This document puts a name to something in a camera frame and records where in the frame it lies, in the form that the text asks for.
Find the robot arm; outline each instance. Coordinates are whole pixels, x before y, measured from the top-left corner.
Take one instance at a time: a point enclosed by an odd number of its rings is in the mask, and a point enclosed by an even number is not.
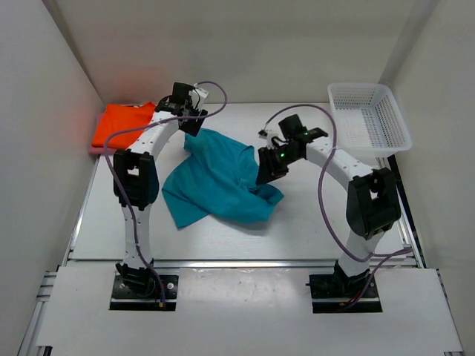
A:
[[[160,122],[173,116],[204,116],[207,111],[201,108],[207,96],[208,92],[202,88],[174,83],[172,95],[159,102],[150,123]],[[202,119],[188,121],[178,119],[154,126],[143,131],[127,150],[118,150],[114,154],[114,170],[137,218],[137,241],[135,241],[131,212],[117,184],[114,183],[114,193],[119,197],[125,221],[125,256],[116,267],[122,275],[124,284],[136,291],[146,291],[150,280],[150,271],[138,255],[136,244],[139,245],[145,261],[153,263],[150,251],[149,220],[151,205],[155,202],[160,187],[155,160],[175,132],[182,130],[196,136],[202,124]]]
[[[257,184],[281,178],[288,165],[300,158],[323,167],[332,152],[332,140],[320,128],[307,130],[297,115],[279,122],[285,141],[273,132],[261,131],[267,147],[259,149]],[[401,217],[396,181],[387,169],[373,169],[343,150],[336,149],[327,167],[329,173],[347,191],[346,216],[350,225],[347,250],[357,259],[343,253],[335,264],[335,275],[345,285],[364,282],[369,259],[379,240]]]

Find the black mounting plate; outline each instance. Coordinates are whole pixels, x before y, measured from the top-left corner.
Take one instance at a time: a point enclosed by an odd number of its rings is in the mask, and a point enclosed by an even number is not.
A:
[[[165,307],[160,306],[160,287],[156,286],[147,295],[138,294],[127,287],[120,274],[116,274],[112,286],[111,302],[109,310],[149,310],[160,312],[174,312],[177,308],[178,276],[161,274],[165,288]]]
[[[346,303],[356,295],[355,293],[350,296],[337,296],[322,291],[318,286],[328,286],[333,280],[333,274],[311,274],[309,279],[313,314],[339,313],[339,310],[344,308],[341,304]],[[341,311],[341,313],[381,313],[382,311],[378,287],[376,281],[373,280],[357,304]]]

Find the white panel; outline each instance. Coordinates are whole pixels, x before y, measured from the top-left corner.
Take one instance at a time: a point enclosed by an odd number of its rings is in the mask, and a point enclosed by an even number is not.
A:
[[[391,86],[440,0],[415,0],[379,82]]]
[[[107,102],[206,79],[232,102],[316,102],[331,82],[379,80],[413,0],[58,3]]]
[[[413,137],[398,163],[416,229],[475,355],[475,1],[440,2],[394,89]]]
[[[102,103],[40,1],[0,1],[0,34],[0,354],[16,355],[84,197]]]
[[[434,270],[376,275],[382,313],[312,314],[306,269],[180,271],[174,312],[109,311],[114,267],[61,268],[39,345],[57,355],[443,356],[460,351]]]
[[[208,105],[211,112],[219,105]],[[206,119],[203,127],[255,148],[266,142],[257,132],[264,122],[285,104],[232,104],[216,117]],[[301,108],[298,113],[308,128],[330,131],[328,118],[320,111]],[[278,130],[277,118],[269,128]],[[160,184],[179,165],[187,153],[183,149],[183,133],[173,135],[157,159]],[[285,195],[268,223],[239,225],[206,217],[177,230],[160,192],[151,209],[150,245],[156,259],[337,259],[339,247],[321,217],[317,201],[320,168],[304,160],[293,163],[289,173],[272,184]],[[324,180],[324,201],[337,234],[346,241],[350,232],[345,217],[347,193],[332,178]],[[112,176],[101,158],[81,230],[73,253],[75,259],[121,260],[125,251],[125,229],[118,198],[112,191]],[[388,253],[402,248],[397,225],[389,231],[376,249]]]

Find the cloth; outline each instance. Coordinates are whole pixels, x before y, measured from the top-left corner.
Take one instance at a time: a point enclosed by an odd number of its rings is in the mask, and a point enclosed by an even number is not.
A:
[[[104,113],[98,113],[97,114],[96,128],[99,125],[99,123],[101,122],[103,116],[104,116]],[[116,149],[115,148],[108,148],[107,151],[108,151],[109,154],[114,154]],[[93,154],[93,155],[104,154],[104,148],[103,147],[94,147],[91,143],[91,145],[89,146],[89,154]]]
[[[275,187],[256,186],[254,147],[202,128],[186,134],[191,156],[178,165],[162,187],[163,198],[178,228],[208,214],[238,223],[269,219],[284,197]]]
[[[105,140],[114,132],[147,125],[154,115],[154,110],[153,102],[148,102],[138,108],[107,104],[104,116],[97,125],[96,133],[92,139],[92,147],[104,147]],[[140,137],[142,132],[134,131],[115,136],[109,142],[109,148],[126,149]]]

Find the white table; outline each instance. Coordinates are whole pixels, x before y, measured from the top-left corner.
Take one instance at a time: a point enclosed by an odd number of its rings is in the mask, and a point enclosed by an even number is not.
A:
[[[257,132],[264,122],[286,104],[231,104],[218,116],[206,119],[203,127],[221,132],[257,149],[265,145]],[[207,105],[213,111],[219,105]],[[312,108],[299,108],[308,128],[320,127],[329,134],[330,122]],[[269,126],[278,128],[285,114]],[[188,154],[183,150],[183,133],[176,133],[157,160],[160,184]],[[317,201],[317,181],[321,169],[309,162],[295,162],[286,177],[273,182],[285,195],[270,220],[254,225],[238,225],[208,216],[177,230],[168,208],[159,195],[151,210],[151,251],[156,260],[335,260],[341,255],[324,225]],[[94,176],[82,224],[76,238],[74,260],[121,260],[125,250],[124,222],[118,199],[112,190],[112,176],[104,157]],[[345,190],[330,176],[324,180],[324,202],[338,236],[346,240],[349,226],[345,218]],[[376,252],[402,248],[395,224],[379,243]]]
[[[180,270],[177,310],[109,311],[114,264],[59,270],[37,344],[60,355],[440,355],[462,351],[437,273],[383,269],[382,313],[312,314],[303,268]]]

